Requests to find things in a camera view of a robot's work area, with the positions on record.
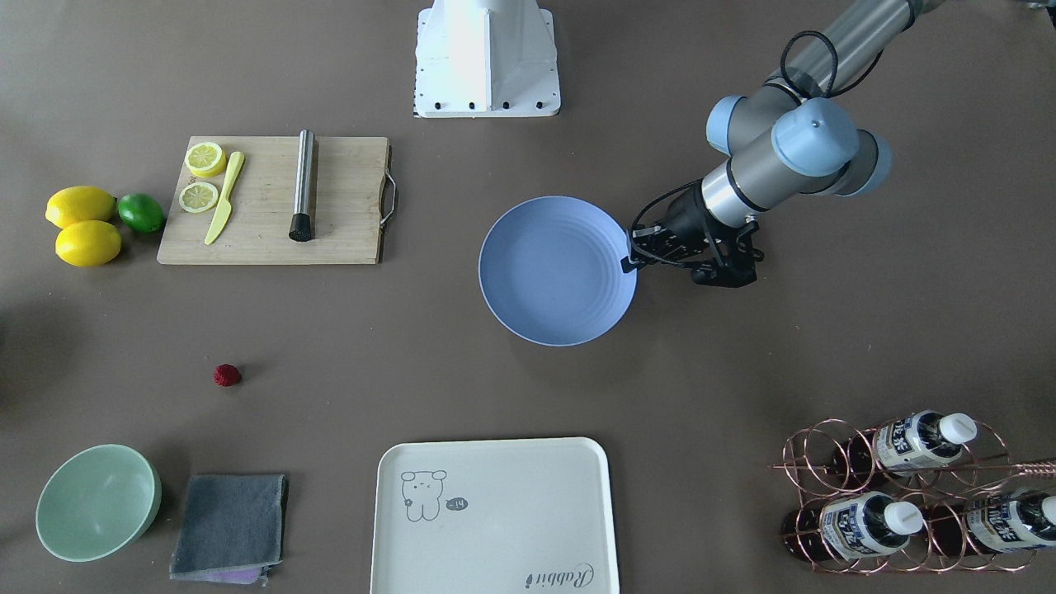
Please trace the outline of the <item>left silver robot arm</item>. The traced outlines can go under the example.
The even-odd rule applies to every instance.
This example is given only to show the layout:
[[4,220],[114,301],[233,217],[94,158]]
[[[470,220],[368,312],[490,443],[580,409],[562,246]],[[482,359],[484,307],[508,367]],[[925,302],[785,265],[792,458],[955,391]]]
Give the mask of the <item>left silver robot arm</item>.
[[697,285],[750,285],[763,259],[753,245],[759,215],[790,196],[873,191],[893,154],[835,98],[866,78],[898,34],[937,7],[936,1],[856,1],[829,27],[800,31],[802,52],[786,45],[761,89],[710,110],[706,138],[723,164],[662,194],[667,211],[653,224],[634,219],[622,270],[664,264],[689,270]]

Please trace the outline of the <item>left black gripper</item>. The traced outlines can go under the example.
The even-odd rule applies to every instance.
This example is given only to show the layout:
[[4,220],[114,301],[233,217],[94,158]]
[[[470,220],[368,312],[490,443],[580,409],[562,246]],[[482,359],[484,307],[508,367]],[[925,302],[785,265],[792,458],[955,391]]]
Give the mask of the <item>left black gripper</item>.
[[727,253],[716,243],[727,237],[727,225],[705,205],[700,188],[691,188],[672,200],[660,224],[634,224],[626,230],[629,255],[620,262],[622,273],[653,264],[679,262],[710,250],[701,266],[727,266]]

